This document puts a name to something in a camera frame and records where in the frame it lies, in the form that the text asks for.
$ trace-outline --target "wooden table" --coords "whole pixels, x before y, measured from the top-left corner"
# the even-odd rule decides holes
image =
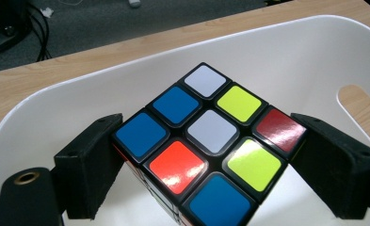
[[[363,0],[294,0],[5,70],[0,72],[0,121],[30,94],[76,76],[194,42],[321,14],[345,16],[370,26],[370,6]],[[349,87],[342,90],[340,98],[370,136],[369,97]]]

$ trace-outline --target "dark floor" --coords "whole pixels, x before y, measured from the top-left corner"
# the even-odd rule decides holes
[[[141,7],[136,9],[130,8],[127,0],[31,0],[30,3],[54,11],[47,19],[50,27],[47,49],[52,57],[265,7],[264,0],[142,0]],[[0,34],[0,43],[5,39]],[[0,71],[35,62],[39,53],[40,41],[31,32],[0,54]]]

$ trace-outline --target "rubik's cube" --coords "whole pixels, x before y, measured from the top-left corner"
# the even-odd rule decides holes
[[[181,225],[249,222],[307,129],[202,63],[114,134],[139,181]]]

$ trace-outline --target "blue sticker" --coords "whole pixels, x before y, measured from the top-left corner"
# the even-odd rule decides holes
[[[178,87],[173,87],[159,97],[153,107],[172,123],[181,123],[199,106],[199,102]]]
[[[160,142],[167,131],[146,113],[140,113],[123,125],[116,137],[136,157],[146,154],[155,144]]]
[[[238,225],[251,209],[250,201],[215,174],[189,204],[205,225]]]

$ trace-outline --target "green sticker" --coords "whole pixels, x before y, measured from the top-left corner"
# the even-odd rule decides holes
[[[218,106],[242,122],[246,122],[261,104],[260,100],[238,86],[233,86],[217,101]]]
[[[261,145],[246,139],[228,162],[228,167],[255,190],[262,192],[281,167],[281,161]]]

